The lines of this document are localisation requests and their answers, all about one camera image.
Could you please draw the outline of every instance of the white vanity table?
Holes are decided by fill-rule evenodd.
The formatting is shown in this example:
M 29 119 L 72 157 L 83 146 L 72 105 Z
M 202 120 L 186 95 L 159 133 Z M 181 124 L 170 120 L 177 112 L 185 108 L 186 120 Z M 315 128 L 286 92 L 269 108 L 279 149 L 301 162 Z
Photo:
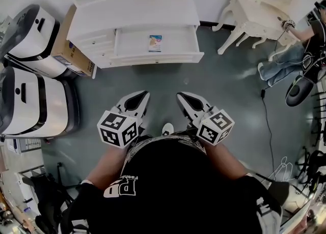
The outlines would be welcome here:
M 231 0 L 221 14 L 218 26 L 212 28 L 213 31 L 218 31 L 224 24 L 226 14 L 233 13 L 236 20 L 235 30 L 218 50 L 218 53 L 223 54 L 244 33 L 243 38 L 236 46 L 248 37 L 261 38 L 253 45 L 253 48 L 266 39 L 279 40 L 279 44 L 283 48 L 268 57 L 268 60 L 272 61 L 274 55 L 286 51 L 298 41 L 291 32 L 283 33 L 284 30 L 277 17 L 284 20 L 293 19 L 298 22 L 314 8 L 315 1 L 321 0 Z
M 68 37 L 100 68 L 197 63 L 193 0 L 99 0 L 77 8 Z M 149 36 L 162 35 L 161 52 L 149 52 Z

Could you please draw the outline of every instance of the power cord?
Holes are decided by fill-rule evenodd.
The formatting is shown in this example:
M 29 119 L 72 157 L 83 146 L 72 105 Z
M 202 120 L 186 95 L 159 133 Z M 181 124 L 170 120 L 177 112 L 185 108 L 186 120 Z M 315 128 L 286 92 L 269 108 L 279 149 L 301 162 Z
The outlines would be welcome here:
M 273 134 L 271 133 L 271 129 L 269 127 L 269 123 L 268 123 L 268 115 L 267 115 L 267 107 L 266 107 L 266 104 L 265 104 L 265 101 L 264 101 L 264 98 L 265 98 L 265 94 L 266 94 L 266 89 L 263 89 L 261 91 L 261 100 L 263 101 L 263 104 L 264 104 L 264 107 L 265 107 L 265 115 L 266 115 L 266 122 L 267 122 L 267 127 L 268 127 L 268 130 L 269 130 L 269 133 L 270 133 L 270 138 L 269 138 L 269 148 L 270 148 L 270 154 L 271 154 L 271 162 L 272 162 L 272 166 L 273 166 L 273 173 L 274 173 L 274 179 L 276 180 L 276 174 L 275 174 L 275 168 L 274 168 L 274 154 L 273 154 L 273 148 L 271 147 L 271 139 L 272 139 L 272 136 Z

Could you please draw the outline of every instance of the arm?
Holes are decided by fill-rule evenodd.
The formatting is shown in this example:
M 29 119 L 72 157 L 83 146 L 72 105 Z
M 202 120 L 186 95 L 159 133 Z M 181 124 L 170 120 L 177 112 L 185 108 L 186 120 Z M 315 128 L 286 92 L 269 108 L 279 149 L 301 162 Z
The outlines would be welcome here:
M 312 29 L 312 26 L 309 26 L 303 32 L 299 32 L 293 27 L 289 27 L 288 30 L 290 32 L 292 32 L 292 34 L 295 35 L 301 41 L 307 41 L 315 35 L 314 30 Z
M 86 180 L 92 182 L 94 186 L 104 191 L 119 177 L 126 154 L 127 148 L 120 149 L 109 146 L 107 152 L 102 156 L 97 166 L 87 176 Z
M 248 173 L 248 170 L 229 152 L 224 144 L 219 143 L 216 146 L 207 142 L 202 142 L 202 144 L 215 168 L 226 178 L 236 180 Z

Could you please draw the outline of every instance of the open drawer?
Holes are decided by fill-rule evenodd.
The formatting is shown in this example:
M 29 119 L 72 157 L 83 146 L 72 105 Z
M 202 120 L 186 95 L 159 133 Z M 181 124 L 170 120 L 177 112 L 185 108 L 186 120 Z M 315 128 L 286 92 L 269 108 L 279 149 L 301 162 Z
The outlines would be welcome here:
M 150 35 L 162 36 L 161 52 L 149 52 Z M 117 29 L 111 59 L 116 65 L 191 63 L 203 55 L 194 26 L 138 26 Z

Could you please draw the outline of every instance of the jeans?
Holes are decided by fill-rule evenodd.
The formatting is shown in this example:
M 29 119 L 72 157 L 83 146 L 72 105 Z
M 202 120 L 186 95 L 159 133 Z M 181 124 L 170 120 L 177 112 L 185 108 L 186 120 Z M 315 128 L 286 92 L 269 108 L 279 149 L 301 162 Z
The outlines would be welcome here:
M 302 71 L 302 60 L 305 49 L 298 43 L 286 52 L 274 56 L 273 62 L 260 68 L 261 77 L 272 86 L 292 72 Z

